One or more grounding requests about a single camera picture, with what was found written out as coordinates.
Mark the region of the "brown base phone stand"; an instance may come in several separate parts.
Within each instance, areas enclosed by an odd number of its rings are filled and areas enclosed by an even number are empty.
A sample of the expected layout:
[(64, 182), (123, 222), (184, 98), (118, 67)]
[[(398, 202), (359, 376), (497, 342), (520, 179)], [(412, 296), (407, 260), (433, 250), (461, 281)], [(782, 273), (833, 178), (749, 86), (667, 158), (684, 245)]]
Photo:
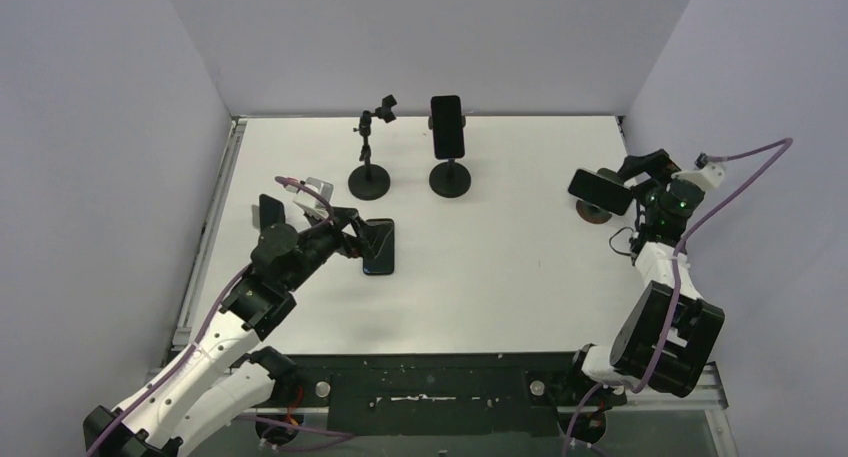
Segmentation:
[[(600, 168), (597, 173), (602, 177), (608, 178), (618, 183), (622, 183), (622, 180), (611, 169)], [(590, 224), (595, 225), (605, 224), (613, 217), (612, 213), (605, 211), (592, 204), (589, 204), (583, 200), (576, 201), (575, 210), (581, 219)]]

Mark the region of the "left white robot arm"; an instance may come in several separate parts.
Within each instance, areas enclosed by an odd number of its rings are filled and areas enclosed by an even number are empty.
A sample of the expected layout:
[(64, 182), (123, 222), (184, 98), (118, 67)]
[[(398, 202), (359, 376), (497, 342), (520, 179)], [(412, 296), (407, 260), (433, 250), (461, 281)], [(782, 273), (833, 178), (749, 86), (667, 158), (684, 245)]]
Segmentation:
[(294, 309), (294, 291), (330, 257), (374, 258), (393, 230), (342, 207), (304, 231), (265, 227), (194, 341), (135, 394), (84, 419), (87, 455), (187, 456), (249, 408), (290, 402), (294, 364), (262, 341)]

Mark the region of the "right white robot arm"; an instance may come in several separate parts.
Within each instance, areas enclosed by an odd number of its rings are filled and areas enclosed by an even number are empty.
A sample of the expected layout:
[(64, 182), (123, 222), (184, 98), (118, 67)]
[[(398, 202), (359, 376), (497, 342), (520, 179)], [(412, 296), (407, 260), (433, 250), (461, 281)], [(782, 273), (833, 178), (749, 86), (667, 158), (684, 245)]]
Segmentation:
[(704, 155), (694, 169), (683, 170), (663, 149), (628, 156), (616, 171), (575, 171), (568, 191), (583, 219), (607, 221), (636, 208), (626, 255), (644, 289), (611, 344), (587, 344), (573, 357), (562, 377), (570, 401), (586, 404), (602, 386), (633, 393), (650, 388), (676, 397), (694, 390), (725, 313), (693, 284), (688, 222), (724, 178), (724, 167)]

